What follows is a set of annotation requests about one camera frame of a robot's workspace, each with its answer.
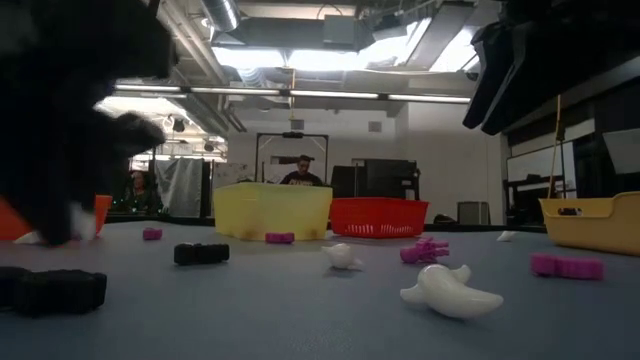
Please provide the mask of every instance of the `person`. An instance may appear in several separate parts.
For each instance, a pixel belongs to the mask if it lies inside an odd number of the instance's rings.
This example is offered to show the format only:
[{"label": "person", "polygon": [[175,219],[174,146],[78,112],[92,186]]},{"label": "person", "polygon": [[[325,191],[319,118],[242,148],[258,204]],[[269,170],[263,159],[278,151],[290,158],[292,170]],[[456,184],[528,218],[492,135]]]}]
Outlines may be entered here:
[{"label": "person", "polygon": [[309,172],[309,165],[311,165],[311,158],[306,155],[300,155],[298,158],[298,170],[285,176],[280,184],[322,186],[322,180]]},{"label": "person", "polygon": [[132,187],[125,194],[125,204],[129,211],[141,214],[153,214],[158,209],[158,199],[148,186],[147,176],[142,171],[131,174]]}]

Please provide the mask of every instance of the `man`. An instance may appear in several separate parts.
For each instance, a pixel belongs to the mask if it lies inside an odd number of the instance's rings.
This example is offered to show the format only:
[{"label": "man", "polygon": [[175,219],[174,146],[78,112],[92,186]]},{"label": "man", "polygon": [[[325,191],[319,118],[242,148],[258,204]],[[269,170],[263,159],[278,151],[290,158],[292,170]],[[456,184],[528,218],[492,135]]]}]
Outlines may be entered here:
[{"label": "man", "polygon": [[294,171],[282,179],[280,184],[285,185],[303,185],[303,186],[322,186],[322,180],[309,172],[311,158],[306,155],[300,155],[298,159],[298,171]]}]

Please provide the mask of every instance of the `whiteboard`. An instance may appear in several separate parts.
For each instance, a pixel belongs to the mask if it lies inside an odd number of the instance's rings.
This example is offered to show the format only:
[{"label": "whiteboard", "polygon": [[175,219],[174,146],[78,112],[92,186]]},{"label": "whiteboard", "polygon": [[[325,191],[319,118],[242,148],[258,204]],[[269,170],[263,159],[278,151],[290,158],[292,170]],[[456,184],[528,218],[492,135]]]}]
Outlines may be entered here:
[{"label": "whiteboard", "polygon": [[[576,171],[573,158],[573,142],[563,145],[564,149],[564,172],[567,190],[575,189]],[[553,168],[553,175],[562,175],[562,160],[560,158],[560,146],[556,150],[556,163]],[[544,148],[528,154],[507,159],[507,179],[509,181],[526,180],[527,175],[540,175],[541,177],[551,175],[551,162],[553,160],[553,147]]]}]

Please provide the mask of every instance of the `yellow cord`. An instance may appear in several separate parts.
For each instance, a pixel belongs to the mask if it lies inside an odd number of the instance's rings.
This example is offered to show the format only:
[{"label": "yellow cord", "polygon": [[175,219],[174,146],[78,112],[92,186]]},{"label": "yellow cord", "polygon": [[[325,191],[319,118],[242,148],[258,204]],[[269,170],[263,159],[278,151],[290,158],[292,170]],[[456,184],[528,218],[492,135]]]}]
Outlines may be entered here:
[{"label": "yellow cord", "polygon": [[555,183],[553,181],[553,171],[556,167],[556,148],[558,146],[558,132],[560,131],[560,110],[561,110],[561,98],[558,95],[557,101],[557,110],[556,110],[556,133],[553,137],[553,159],[551,160],[551,176],[549,177],[549,192],[547,193],[547,199],[551,199],[551,189],[555,187]]}]

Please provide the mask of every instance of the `table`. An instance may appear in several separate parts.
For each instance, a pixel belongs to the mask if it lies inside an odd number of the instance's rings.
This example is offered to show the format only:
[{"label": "table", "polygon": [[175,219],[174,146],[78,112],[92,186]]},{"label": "table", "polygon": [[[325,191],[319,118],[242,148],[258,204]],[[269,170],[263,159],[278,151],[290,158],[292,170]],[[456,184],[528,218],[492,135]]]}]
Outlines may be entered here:
[{"label": "table", "polygon": [[[142,229],[164,230],[157,242]],[[403,265],[411,240],[358,240],[365,271],[332,270],[322,245],[243,242],[211,227],[134,222],[102,239],[58,249],[0,244],[0,264],[80,268],[109,276],[107,300],[83,316],[0,313],[2,359],[632,359],[640,354],[640,259],[555,247],[544,234],[437,233],[469,285],[504,296],[486,316],[460,321],[405,304],[421,266]],[[180,242],[227,242],[227,264],[177,267]],[[605,281],[537,278],[529,254],[597,256]]]}]

